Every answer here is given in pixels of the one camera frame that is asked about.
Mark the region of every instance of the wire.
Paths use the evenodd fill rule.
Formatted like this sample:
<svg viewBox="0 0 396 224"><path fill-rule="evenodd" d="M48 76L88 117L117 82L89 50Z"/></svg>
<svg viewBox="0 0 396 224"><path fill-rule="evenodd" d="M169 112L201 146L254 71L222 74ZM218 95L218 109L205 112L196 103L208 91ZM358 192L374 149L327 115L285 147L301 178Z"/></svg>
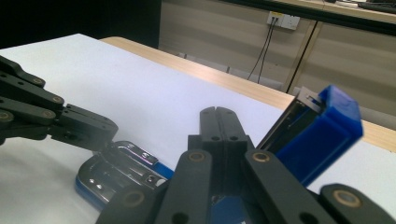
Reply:
<svg viewBox="0 0 396 224"><path fill-rule="evenodd" d="M274 31L275 28L275 23L277 22L277 18L275 19L274 25L272 26L272 29L270 27L270 38L268 39L268 44L267 44L267 48L265 49L264 55L262 56L262 68L264 67L264 60L265 60L265 55L267 55L267 50L270 47L270 43L271 43L271 37L272 37L272 33ZM257 79L257 84L260 83L260 77L262 76L262 68L260 69L260 73L259 73L259 78Z"/></svg>
<svg viewBox="0 0 396 224"><path fill-rule="evenodd" d="M262 46L262 51L260 52L260 55L259 55L259 58L257 59L256 64L254 64L253 69L251 70L250 74L248 75L247 80L250 79L251 75L253 74L254 69L256 69L257 63L259 63L260 57L262 56L262 52L264 51L265 45L267 44L268 37L270 36L271 30L275 26L276 21L277 21L277 18L275 20L275 18L273 17L272 20L271 20L270 29L268 30L267 37L265 38L264 46Z"/></svg>

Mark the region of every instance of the silver metal piece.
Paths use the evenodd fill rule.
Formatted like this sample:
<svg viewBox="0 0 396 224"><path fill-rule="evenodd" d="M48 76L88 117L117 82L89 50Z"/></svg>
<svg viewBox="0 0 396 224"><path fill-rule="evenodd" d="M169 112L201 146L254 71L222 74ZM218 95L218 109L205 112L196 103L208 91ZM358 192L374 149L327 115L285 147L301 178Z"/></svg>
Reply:
<svg viewBox="0 0 396 224"><path fill-rule="evenodd" d="M258 149L277 153L326 108L317 93L302 87L276 124L257 145Z"/></svg>
<svg viewBox="0 0 396 224"><path fill-rule="evenodd" d="M78 180L106 204L124 187L139 185L156 189L164 183L166 178L149 168L157 162L157 158L130 142L116 142L86 161L78 171Z"/></svg>
<svg viewBox="0 0 396 224"><path fill-rule="evenodd" d="M142 160L149 165L154 165L158 161L156 157L130 142L122 142L118 148L119 151L126 153L128 156L137 157L139 160Z"/></svg>

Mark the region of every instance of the white tabletop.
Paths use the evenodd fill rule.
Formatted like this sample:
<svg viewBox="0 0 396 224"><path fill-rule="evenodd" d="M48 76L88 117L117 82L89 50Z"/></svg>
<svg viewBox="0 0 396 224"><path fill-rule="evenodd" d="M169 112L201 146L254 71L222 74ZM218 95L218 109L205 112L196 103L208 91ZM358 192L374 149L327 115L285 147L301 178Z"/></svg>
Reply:
<svg viewBox="0 0 396 224"><path fill-rule="evenodd" d="M254 144L282 112L84 35L0 55L44 78L45 89L67 103L112 119L120 128L115 141L132 141L171 168L187 149L187 136L199 133L202 109L235 111ZM74 190L78 168L91 155L51 139L8 139L0 146L1 223L94 223L99 213ZM359 142L309 188L347 184L396 217L395 166L394 153Z"/></svg>

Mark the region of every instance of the wooden edge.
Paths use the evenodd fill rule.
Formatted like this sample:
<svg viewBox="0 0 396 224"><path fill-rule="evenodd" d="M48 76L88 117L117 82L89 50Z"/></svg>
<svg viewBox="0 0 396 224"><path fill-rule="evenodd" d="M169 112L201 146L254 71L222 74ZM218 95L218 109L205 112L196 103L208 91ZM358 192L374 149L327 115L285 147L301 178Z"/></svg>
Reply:
<svg viewBox="0 0 396 224"><path fill-rule="evenodd" d="M281 91L276 91L247 81L240 77L234 77L219 70L194 63L175 55L153 49L122 37L109 37L102 39L103 42L127 50L133 54L160 63L185 74L198 77L214 83L231 91L236 91L247 97L258 100L265 104L285 110L293 99L293 96ZM363 140L377 147L382 147L396 152L396 132L373 123L363 121Z"/></svg>
<svg viewBox="0 0 396 224"><path fill-rule="evenodd" d="M396 15L394 14L367 10L360 7L344 7L334 3L325 2L323 10L373 21L396 23Z"/></svg>

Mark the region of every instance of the electrical outlet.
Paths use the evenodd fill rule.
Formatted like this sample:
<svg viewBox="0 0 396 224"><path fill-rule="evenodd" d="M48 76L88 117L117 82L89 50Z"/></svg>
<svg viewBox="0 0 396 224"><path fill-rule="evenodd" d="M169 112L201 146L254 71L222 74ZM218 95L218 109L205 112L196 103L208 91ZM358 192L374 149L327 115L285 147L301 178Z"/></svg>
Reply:
<svg viewBox="0 0 396 224"><path fill-rule="evenodd" d="M273 18L274 18L274 19L277 18L277 21L276 21L276 23L275 23L275 26L280 26L280 25L282 24L282 21L283 21L283 16L284 16L283 13L270 11L270 14L269 14L269 16L268 16L267 23L268 23L268 24L274 24Z"/></svg>
<svg viewBox="0 0 396 224"><path fill-rule="evenodd" d="M280 27L290 29L290 30L296 30L298 22L300 21L300 17L295 17L291 15L283 15L283 20L280 23Z"/></svg>

